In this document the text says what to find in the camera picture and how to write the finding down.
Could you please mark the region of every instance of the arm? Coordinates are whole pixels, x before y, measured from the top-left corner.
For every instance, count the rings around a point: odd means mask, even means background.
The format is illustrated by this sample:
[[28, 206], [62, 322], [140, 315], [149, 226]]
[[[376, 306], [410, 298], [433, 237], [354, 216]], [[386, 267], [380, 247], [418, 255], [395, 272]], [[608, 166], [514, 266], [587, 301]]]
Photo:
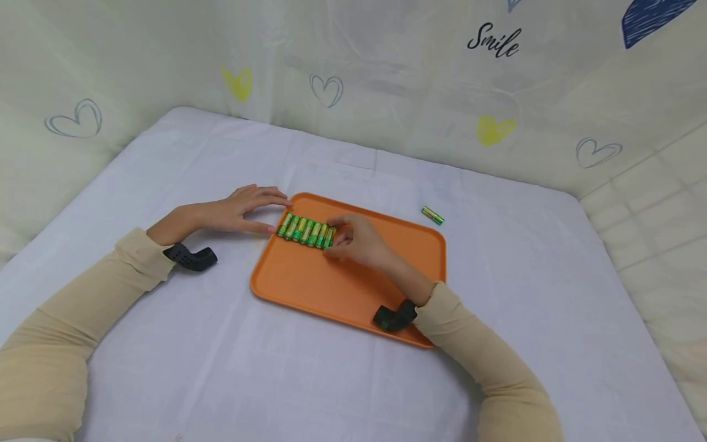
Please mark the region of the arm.
[[330, 257], [349, 258], [383, 273], [418, 306], [414, 323], [480, 384], [481, 442], [561, 442], [561, 424], [547, 392], [523, 360], [492, 329], [462, 306], [444, 283], [434, 284], [389, 249], [369, 221], [344, 215], [329, 220], [353, 230], [339, 236]]
[[291, 206], [275, 187], [241, 187], [216, 202], [175, 209], [115, 249], [32, 313], [0, 349], [0, 441], [72, 440], [88, 392], [86, 362], [107, 331], [146, 291], [167, 279], [169, 245], [200, 228], [272, 233], [243, 214], [268, 204]]

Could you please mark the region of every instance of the aa battery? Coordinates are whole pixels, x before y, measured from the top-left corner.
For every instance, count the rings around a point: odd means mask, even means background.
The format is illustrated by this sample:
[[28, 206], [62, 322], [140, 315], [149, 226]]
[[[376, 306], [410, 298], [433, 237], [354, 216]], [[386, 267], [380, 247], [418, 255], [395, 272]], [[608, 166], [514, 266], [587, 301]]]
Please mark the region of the aa battery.
[[323, 249], [330, 247], [332, 245], [332, 242], [334, 241], [334, 234], [337, 232], [337, 228], [330, 226], [329, 230], [327, 231], [327, 237], [324, 239], [324, 245], [322, 246]]
[[297, 229], [297, 224], [300, 222], [300, 217], [295, 215], [292, 217], [292, 220], [290, 221], [290, 225], [287, 228], [287, 231], [285, 232], [284, 238], [289, 241], [292, 239], [292, 236], [295, 234], [295, 230]]
[[285, 215], [285, 221], [282, 221], [282, 225], [280, 225], [280, 228], [277, 229], [277, 236], [280, 238], [285, 236], [285, 233], [287, 232], [287, 226], [290, 225], [290, 221], [292, 221], [292, 213], [288, 213]]
[[314, 222], [315, 221], [313, 219], [307, 221], [307, 226], [305, 227], [305, 230], [302, 232], [302, 236], [300, 237], [300, 244], [304, 245], [307, 243], [307, 240], [310, 237], [310, 233], [312, 233]]
[[425, 214], [429, 219], [437, 223], [437, 225], [441, 225], [444, 222], [444, 218], [441, 216], [437, 215], [437, 213], [434, 212], [434, 210], [430, 209], [429, 207], [425, 206], [422, 208], [422, 213]]
[[310, 233], [310, 237], [307, 239], [307, 245], [310, 247], [314, 247], [315, 244], [317, 243], [317, 239], [319, 238], [319, 232], [322, 230], [322, 223], [314, 223], [314, 227], [312, 227], [312, 233]]
[[307, 220], [304, 216], [300, 218], [300, 222], [297, 223], [297, 228], [295, 229], [295, 234], [292, 235], [292, 241], [295, 241], [296, 243], [300, 242], [300, 237], [307, 227], [307, 221], [309, 220]]
[[327, 231], [329, 230], [329, 224], [322, 224], [322, 228], [319, 230], [319, 236], [317, 237], [317, 242], [315, 243], [315, 246], [317, 249], [323, 249], [324, 248], [324, 242], [327, 239]]

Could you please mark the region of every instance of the left hand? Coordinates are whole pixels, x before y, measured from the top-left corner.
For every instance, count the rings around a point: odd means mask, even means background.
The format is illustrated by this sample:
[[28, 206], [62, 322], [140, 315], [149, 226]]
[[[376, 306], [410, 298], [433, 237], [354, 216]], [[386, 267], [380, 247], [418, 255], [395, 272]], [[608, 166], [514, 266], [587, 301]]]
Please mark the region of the left hand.
[[176, 208], [150, 227], [147, 236], [157, 244], [172, 245], [182, 242], [187, 236], [203, 228], [272, 234], [275, 233], [275, 226], [243, 218], [245, 213], [271, 204], [293, 206], [287, 195], [277, 187], [258, 187], [251, 184], [236, 189], [234, 193], [218, 201]]

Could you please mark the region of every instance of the long sleeve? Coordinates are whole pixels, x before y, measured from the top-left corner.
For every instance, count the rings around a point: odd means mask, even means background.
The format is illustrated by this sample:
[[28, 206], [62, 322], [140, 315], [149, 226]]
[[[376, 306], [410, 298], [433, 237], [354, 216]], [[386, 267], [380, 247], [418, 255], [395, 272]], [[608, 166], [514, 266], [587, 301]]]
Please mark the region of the long sleeve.
[[0, 441], [71, 441], [98, 342], [174, 263], [141, 229], [35, 310], [0, 349]]
[[417, 308], [414, 323], [480, 384], [479, 442], [562, 442], [550, 398], [523, 360], [444, 283]]

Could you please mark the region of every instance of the row of batteries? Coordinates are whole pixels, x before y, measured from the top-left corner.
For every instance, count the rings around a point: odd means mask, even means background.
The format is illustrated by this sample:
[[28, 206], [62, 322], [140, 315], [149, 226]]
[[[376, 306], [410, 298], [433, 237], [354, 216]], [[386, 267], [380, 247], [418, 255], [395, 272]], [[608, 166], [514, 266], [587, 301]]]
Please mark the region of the row of batteries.
[[332, 244], [337, 228], [326, 223], [318, 223], [304, 216], [287, 214], [277, 236], [317, 249], [325, 249]]

